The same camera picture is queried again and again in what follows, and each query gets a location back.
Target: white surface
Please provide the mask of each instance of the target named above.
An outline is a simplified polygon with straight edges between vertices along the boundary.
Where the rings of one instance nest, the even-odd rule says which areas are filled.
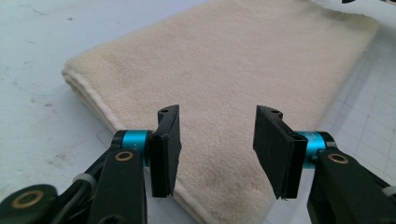
[[[67,59],[202,2],[2,1],[0,200],[39,183],[62,193],[107,149],[112,134],[64,83],[61,70]],[[324,130],[395,185],[396,7],[377,0],[342,7],[366,11],[387,28],[351,72]],[[263,223],[309,223],[306,198],[312,174],[304,173],[301,198],[277,202]],[[147,189],[150,223],[193,223],[173,199],[152,199]]]

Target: fleece fabric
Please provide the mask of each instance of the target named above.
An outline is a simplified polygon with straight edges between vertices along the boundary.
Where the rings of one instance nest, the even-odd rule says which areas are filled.
[[[157,111],[180,105],[176,200],[199,223],[260,223],[275,196],[252,149],[256,105],[317,129],[377,27],[305,0],[213,0],[88,50],[63,75],[113,132],[155,130]]]

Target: blue metal ring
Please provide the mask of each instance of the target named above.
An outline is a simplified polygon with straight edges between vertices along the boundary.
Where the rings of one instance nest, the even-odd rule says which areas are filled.
[[[313,169],[315,164],[313,161],[318,159],[318,153],[326,150],[326,144],[320,133],[317,132],[297,132],[308,139],[306,146],[304,168]]]
[[[122,139],[122,148],[131,148],[140,152],[144,167],[148,167],[145,153],[148,131],[149,130],[128,130]]]

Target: table surface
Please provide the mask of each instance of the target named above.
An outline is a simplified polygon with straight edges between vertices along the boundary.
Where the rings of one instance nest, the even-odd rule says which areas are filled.
[[[62,193],[109,146],[112,133],[61,76],[68,59],[204,1],[2,1],[0,200],[40,183]],[[343,9],[367,11],[366,2]],[[377,2],[366,13],[391,26],[396,13]],[[146,183],[149,223],[194,223],[172,198],[151,198]]]

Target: beige towel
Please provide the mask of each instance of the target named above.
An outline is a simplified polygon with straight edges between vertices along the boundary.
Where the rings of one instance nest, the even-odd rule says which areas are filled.
[[[112,131],[180,105],[175,198],[200,223],[260,223],[275,199],[256,105],[315,130],[377,29],[304,0],[214,0],[71,59],[66,82]]]

